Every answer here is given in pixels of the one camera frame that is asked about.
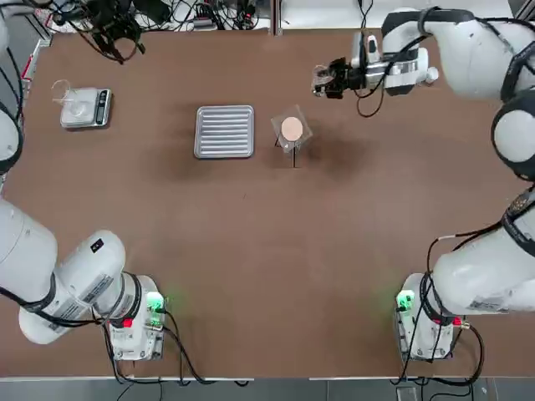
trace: small stand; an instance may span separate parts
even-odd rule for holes
[[[275,139],[275,145],[274,147],[281,147],[281,145],[278,143],[278,137]],[[295,156],[296,156],[296,148],[297,146],[294,146],[292,148],[292,168],[295,169]]]

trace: gray floor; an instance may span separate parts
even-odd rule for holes
[[[333,380],[310,381],[306,379],[255,380],[246,388],[239,388],[233,382],[215,383],[201,386],[193,383],[180,388],[175,383],[163,384],[163,400],[171,401],[396,401],[397,389],[414,387],[416,399],[420,398],[420,388],[414,384],[393,386],[388,380]],[[125,386],[113,380],[84,381],[42,381],[42,382],[2,382],[0,399],[2,401],[115,401]],[[464,388],[455,389],[438,383],[425,387],[424,400],[429,401],[435,393],[466,392]],[[474,385],[475,401],[519,401],[533,399],[535,379],[480,379]],[[158,401],[160,387],[157,384],[135,384],[121,401]],[[470,400],[469,397],[453,398],[437,396],[433,401],[452,399]]]

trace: wall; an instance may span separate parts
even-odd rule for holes
[[[283,0],[283,29],[357,28],[361,14],[358,0]],[[363,0],[364,10],[372,0]],[[387,13],[399,7],[465,8],[478,17],[511,17],[507,0],[373,0],[368,28],[380,28]]]
[[[22,73],[26,67],[26,63],[28,62],[30,54],[35,49],[35,46],[41,36],[24,17],[11,18],[6,24],[9,30],[9,47],[12,50],[15,60],[17,61],[18,68]],[[18,92],[17,75],[15,74],[7,54],[4,54],[2,57],[0,57],[0,67],[6,72],[15,90]],[[1,76],[0,101],[2,101],[12,113],[17,111],[17,102],[13,96],[13,93]]]

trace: black cable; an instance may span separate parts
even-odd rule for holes
[[[132,388],[132,386],[134,386],[134,384],[135,383],[131,383],[130,386],[125,388],[122,391],[122,393],[119,394],[119,397],[117,397],[116,401],[120,401],[120,399],[128,392],[128,390],[130,390]],[[158,384],[160,385],[160,397],[158,398],[158,401],[161,401],[163,399],[163,396],[164,396],[164,388],[163,388],[162,382],[159,382]]]
[[[371,8],[374,6],[374,0],[371,0],[369,7],[366,9],[366,11],[364,11],[362,7],[362,0],[357,1],[359,3],[360,13],[362,14],[362,22],[360,23],[360,30],[362,30],[366,28],[366,23],[368,22],[366,18],[368,17],[369,10],[371,10]]]
[[[23,77],[20,74],[20,69],[18,69],[17,61],[15,60],[15,57],[13,56],[13,52],[10,48],[6,49],[8,52],[8,56],[11,59],[11,63],[13,64],[13,69],[15,70],[15,73],[17,74],[17,81],[18,81],[18,106],[17,106],[17,115],[15,116],[15,119],[18,121],[18,118],[23,113],[23,102],[24,102],[24,88],[23,88]]]
[[[195,378],[195,380],[200,384],[206,384],[206,385],[216,383],[213,380],[205,380],[204,378],[199,376],[199,374],[197,373],[197,371],[193,367],[193,364],[191,363],[190,357],[187,354],[187,351],[184,348],[184,345],[182,344],[182,341],[166,326],[164,326],[163,330],[164,330],[164,332],[166,334],[171,336],[171,338],[175,341],[175,343],[176,343],[177,347],[179,348],[180,352],[182,353],[182,355],[184,355],[184,359],[186,360],[187,366],[190,369],[191,375]]]
[[[360,117],[364,117],[365,119],[368,119],[370,117],[373,117],[374,115],[376,115],[377,113],[379,113],[379,110],[381,110],[381,106],[383,105],[383,100],[385,99],[385,87],[383,86],[383,88],[381,88],[381,97],[379,99],[379,104],[377,105],[377,107],[375,108],[374,111],[372,111],[371,113],[369,114],[366,114],[366,113],[363,113],[362,110],[360,109],[360,100],[362,100],[361,97],[359,97],[357,99],[357,113],[359,113],[359,116]]]
[[[423,401],[424,397],[423,397],[423,387],[421,388],[421,400]],[[473,384],[469,384],[468,385],[468,392],[466,392],[465,394],[455,394],[455,393],[435,393],[433,395],[431,395],[431,397],[429,398],[429,401],[432,401],[434,398],[436,397],[458,397],[458,398],[464,398],[464,397],[468,397],[469,395],[471,395],[472,399],[474,399],[474,389],[473,389]]]
[[[178,333],[178,325],[176,324],[175,317],[169,311],[165,311],[165,314],[166,314],[166,316],[168,316],[171,319],[171,322],[173,323],[173,327],[175,328],[176,337],[180,340],[181,336]],[[178,363],[180,364],[179,365],[180,366],[180,371],[179,371],[178,384],[181,387],[185,387],[185,386],[189,385],[190,382],[189,381],[188,382],[184,381],[184,371],[183,371],[183,367],[182,367],[182,352],[180,352],[180,349],[179,349],[179,352],[178,352]]]
[[[487,18],[476,18],[476,21],[478,21],[482,25],[485,25],[485,27],[489,29],[492,33],[494,33],[502,42],[504,42],[508,47],[511,47],[511,44],[503,37],[500,31],[498,31],[496,27],[494,27],[494,25],[492,25],[489,22]],[[530,73],[535,75],[535,69],[533,69],[531,65],[529,65],[528,63],[525,63],[525,67],[529,70]]]
[[[2,67],[0,67],[0,74],[3,76],[3,78],[5,79],[6,83],[8,84],[9,88],[11,89],[11,92],[13,93],[13,96],[15,97],[15,101],[17,102],[18,104],[18,94],[17,94],[17,91],[15,90],[15,87],[13,86],[13,84],[11,83],[11,80],[8,78],[8,75],[6,74],[6,72],[3,70]]]
[[[125,389],[121,392],[121,394],[119,394],[119,397],[117,397],[117,401],[119,401],[119,400],[123,397],[123,395],[125,395],[126,392],[132,388],[132,386],[133,386],[134,384],[135,384],[135,383],[131,383],[130,386],[128,386],[127,388],[125,388]]]
[[[379,82],[372,89],[370,89],[367,94],[359,94],[358,91],[356,91],[356,90],[354,91],[354,93],[359,98],[357,100],[357,112],[359,113],[360,116],[365,117],[365,118],[369,118],[369,117],[373,117],[374,115],[379,113],[380,108],[383,105],[383,99],[384,99],[384,96],[385,96],[385,86],[383,85],[383,82],[386,80],[386,76],[390,73],[390,70],[392,69],[392,67],[394,67],[394,64],[397,63],[400,60],[400,58],[402,58],[405,55],[405,53],[407,53],[410,50],[410,48],[412,48],[413,46],[415,46],[416,44],[418,44],[420,42],[423,42],[424,39],[426,39],[426,36],[420,36],[420,37],[418,37],[416,39],[413,39],[409,43],[407,43],[398,53],[396,53],[395,56],[392,57],[390,59],[389,63],[387,64],[386,69],[383,72],[383,75],[381,76]],[[369,114],[363,113],[362,110],[360,109],[360,100],[361,99],[366,99],[369,96],[371,96],[372,94],[374,94],[379,87],[381,87],[381,98],[380,98],[379,104],[377,105],[375,110],[372,111],[371,113],[369,113]]]
[[[487,22],[494,22],[494,23],[513,23],[516,25],[522,25],[525,28],[528,28],[533,33],[535,33],[535,27],[530,24],[528,21],[524,21],[523,19],[517,19],[517,18],[507,18],[507,17],[490,17],[490,18],[478,18],[485,20]]]
[[[438,383],[448,384],[450,386],[465,387],[474,384],[479,379],[482,374],[483,364],[485,363],[485,343],[483,342],[481,334],[477,331],[475,327],[470,325],[470,330],[474,333],[477,338],[477,342],[479,343],[479,362],[477,363],[474,374],[472,374],[472,376],[469,377],[465,382],[452,382],[451,380],[447,380],[445,378],[433,378],[433,380]]]

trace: green indicator light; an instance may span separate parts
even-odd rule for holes
[[[402,312],[408,311],[412,308],[412,302],[414,299],[415,293],[411,290],[403,290],[395,298],[398,308],[401,309]]]

